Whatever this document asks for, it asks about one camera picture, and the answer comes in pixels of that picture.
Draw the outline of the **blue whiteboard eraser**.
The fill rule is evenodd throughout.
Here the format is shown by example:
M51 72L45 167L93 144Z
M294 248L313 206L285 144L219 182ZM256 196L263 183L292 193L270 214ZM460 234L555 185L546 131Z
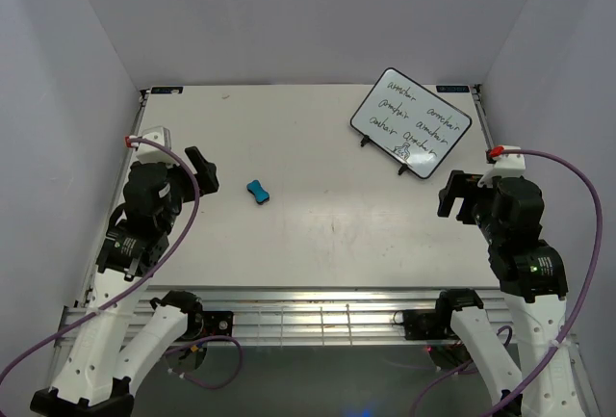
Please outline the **blue whiteboard eraser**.
M264 189L259 180L252 180L246 185L247 191L253 196L258 205L263 205L270 200L270 194Z

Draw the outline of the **small black-framed whiteboard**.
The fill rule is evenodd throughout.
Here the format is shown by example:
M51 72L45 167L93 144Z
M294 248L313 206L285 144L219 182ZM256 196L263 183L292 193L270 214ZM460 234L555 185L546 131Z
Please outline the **small black-framed whiteboard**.
M469 131L470 116L398 70L383 71L350 118L350 127L429 178Z

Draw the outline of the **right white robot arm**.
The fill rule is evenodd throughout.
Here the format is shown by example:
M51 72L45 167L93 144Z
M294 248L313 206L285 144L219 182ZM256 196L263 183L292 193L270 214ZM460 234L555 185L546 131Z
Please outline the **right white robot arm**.
M520 360L514 362L490 326L472 289L450 289L436 301L437 330L463 342L489 391L495 416L581 416L571 358L556 337L564 329L568 285L558 252L541 239L540 188L519 177L453 171L439 193L437 214L476 225L488 244L488 262L509 309Z

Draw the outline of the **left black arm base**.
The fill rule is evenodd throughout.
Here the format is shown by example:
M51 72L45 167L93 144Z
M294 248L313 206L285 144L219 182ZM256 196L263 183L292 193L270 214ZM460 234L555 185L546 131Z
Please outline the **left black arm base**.
M201 311L195 315L197 326L196 339L209 336L233 335L233 311Z

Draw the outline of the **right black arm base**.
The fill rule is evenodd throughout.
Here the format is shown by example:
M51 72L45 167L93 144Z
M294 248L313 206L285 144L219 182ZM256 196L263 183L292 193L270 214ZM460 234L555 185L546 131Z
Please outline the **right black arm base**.
M458 340L458 336L435 309L398 310L393 316L393 324L403 329L407 341Z

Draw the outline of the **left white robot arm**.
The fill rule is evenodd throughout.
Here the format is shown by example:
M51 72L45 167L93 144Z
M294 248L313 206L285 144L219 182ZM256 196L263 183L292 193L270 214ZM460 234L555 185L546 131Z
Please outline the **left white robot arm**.
M186 203L218 191L217 167L195 146L181 161L168 148L141 141L111 214L95 262L86 314L63 328L77 337L58 375L37 391L30 408L41 416L128 416L150 369L177 340L204 331L199 298L172 290L153 299L146 326L130 342L126 331L155 271L177 243L168 240Z

